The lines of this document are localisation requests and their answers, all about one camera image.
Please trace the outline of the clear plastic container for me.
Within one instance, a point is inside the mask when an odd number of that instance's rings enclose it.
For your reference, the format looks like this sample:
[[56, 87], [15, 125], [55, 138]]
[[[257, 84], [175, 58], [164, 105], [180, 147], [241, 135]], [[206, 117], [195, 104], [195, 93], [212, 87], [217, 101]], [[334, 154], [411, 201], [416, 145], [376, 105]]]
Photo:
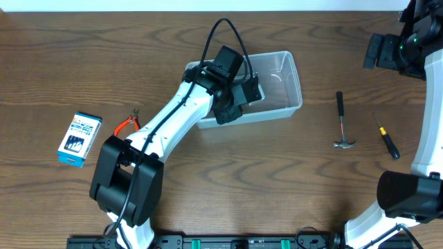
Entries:
[[296, 65], [289, 51], [249, 57], [262, 98], [242, 106], [242, 116], [224, 126], [289, 118], [302, 106]]

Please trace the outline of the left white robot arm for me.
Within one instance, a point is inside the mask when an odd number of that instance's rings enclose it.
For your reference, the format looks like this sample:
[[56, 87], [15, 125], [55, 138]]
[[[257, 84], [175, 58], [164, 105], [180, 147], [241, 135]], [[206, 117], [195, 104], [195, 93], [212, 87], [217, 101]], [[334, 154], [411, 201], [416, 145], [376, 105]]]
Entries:
[[102, 145], [90, 197], [111, 218], [105, 238], [119, 248], [149, 248], [150, 225], [161, 198], [164, 164], [189, 130], [209, 113], [224, 125], [242, 116], [242, 106], [262, 99], [248, 59], [203, 61], [188, 69], [175, 96], [144, 127]]

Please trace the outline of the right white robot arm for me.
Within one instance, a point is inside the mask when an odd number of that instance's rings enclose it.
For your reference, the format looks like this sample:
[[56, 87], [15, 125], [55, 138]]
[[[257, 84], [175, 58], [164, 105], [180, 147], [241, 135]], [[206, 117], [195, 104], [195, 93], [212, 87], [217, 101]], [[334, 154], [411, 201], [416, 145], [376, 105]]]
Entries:
[[398, 248], [400, 232], [407, 247], [418, 248], [410, 229], [442, 219], [442, 2], [409, 1], [399, 22], [398, 35], [371, 36], [363, 65], [424, 81], [417, 151], [408, 173], [380, 176], [376, 201], [344, 223], [335, 248]]

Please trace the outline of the red handled pliers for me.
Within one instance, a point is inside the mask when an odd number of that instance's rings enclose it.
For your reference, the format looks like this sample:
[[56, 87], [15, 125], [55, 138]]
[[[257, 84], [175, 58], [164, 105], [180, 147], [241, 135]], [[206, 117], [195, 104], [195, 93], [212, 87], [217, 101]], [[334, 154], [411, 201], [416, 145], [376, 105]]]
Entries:
[[135, 128], [135, 130], [136, 131], [138, 131], [140, 128], [141, 128], [141, 126], [140, 126], [140, 123], [139, 123], [139, 121], [138, 121], [138, 109], [134, 109], [133, 111], [132, 111], [132, 114], [131, 115], [129, 115], [129, 117], [126, 119], [126, 120], [124, 120], [123, 122], [121, 122], [115, 129], [114, 129], [114, 132], [113, 132], [113, 135], [114, 136], [118, 136], [118, 134], [127, 126], [127, 125], [129, 125], [129, 124], [133, 124], [134, 125], [134, 128]]

